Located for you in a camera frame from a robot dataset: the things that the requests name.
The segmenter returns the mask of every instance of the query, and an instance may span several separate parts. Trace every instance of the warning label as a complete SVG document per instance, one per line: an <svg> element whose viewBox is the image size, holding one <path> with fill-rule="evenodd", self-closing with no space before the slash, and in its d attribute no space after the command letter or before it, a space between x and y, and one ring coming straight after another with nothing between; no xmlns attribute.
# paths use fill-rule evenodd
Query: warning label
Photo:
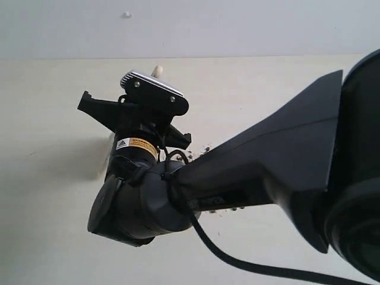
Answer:
<svg viewBox="0 0 380 285"><path fill-rule="evenodd" d="M124 138L116 143L116 150L124 147L139 147L149 151L154 157L157 157L158 154L156 148L150 142L140 138Z"/></svg>

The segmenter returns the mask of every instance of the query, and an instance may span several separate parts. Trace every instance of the black cable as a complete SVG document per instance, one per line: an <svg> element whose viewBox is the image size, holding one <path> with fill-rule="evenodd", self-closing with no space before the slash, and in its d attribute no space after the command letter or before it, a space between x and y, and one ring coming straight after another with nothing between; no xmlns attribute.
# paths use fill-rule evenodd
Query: black cable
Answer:
<svg viewBox="0 0 380 285"><path fill-rule="evenodd" d="M164 139L161 138L164 145L165 153L167 153ZM180 151L180 150L174 150L170 154L167 154L165 159L165 172L167 173L169 169L169 162L170 158L173 157L175 154L180 155L185 164L187 164L188 158L186 155ZM168 187L172 187L172 184L176 184L175 177L172 177L171 180L168 181ZM238 269L249 271L252 273L258 273L262 275L268 275L268 276L274 276L274 277L282 277L282 278L289 278L289 279L295 279L295 280L303 280L303 281L309 281L314 282L318 284L327 284L327 285L369 285L368 283L362 283L359 281L349 280L341 277L336 277L332 275L327 275L323 273L316 273L312 271L304 271L304 270L297 270L297 269L291 269L291 268L282 268L282 267L273 267L268 265L261 265L261 264L255 264L251 262L246 262L239 260L237 258L234 258L230 256L229 254L222 251L220 248L218 248L215 243L212 242L212 240L207 236L206 232L203 230L201 225L199 224L197 218L194 216L193 211L188 207L185 196L183 192L181 191L181 187L177 185L176 190L178 192L178 196L180 198L180 203L182 209L185 210L187 216L190 219L190 222L192 226L194 227L195 231L197 232L199 238L203 241L204 245L220 260L224 261L225 263L234 266Z"/></svg>

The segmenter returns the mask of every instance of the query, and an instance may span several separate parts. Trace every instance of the white ceiling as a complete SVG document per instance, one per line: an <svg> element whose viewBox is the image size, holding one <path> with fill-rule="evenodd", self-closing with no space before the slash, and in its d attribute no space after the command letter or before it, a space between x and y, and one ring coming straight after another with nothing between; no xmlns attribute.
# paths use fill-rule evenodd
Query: white ceiling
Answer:
<svg viewBox="0 0 380 285"><path fill-rule="evenodd" d="M378 0L1 0L0 58L368 53L379 26Z"/></svg>

